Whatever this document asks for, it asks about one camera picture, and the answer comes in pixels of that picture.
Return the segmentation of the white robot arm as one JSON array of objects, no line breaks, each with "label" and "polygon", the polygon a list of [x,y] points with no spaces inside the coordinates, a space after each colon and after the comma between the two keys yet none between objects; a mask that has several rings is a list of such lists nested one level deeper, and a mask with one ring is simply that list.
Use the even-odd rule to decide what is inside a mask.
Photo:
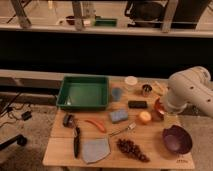
[{"label": "white robot arm", "polygon": [[201,66],[172,74],[168,79],[168,91],[161,103],[168,113],[183,112],[188,103],[213,118],[213,90],[208,87],[210,72]]}]

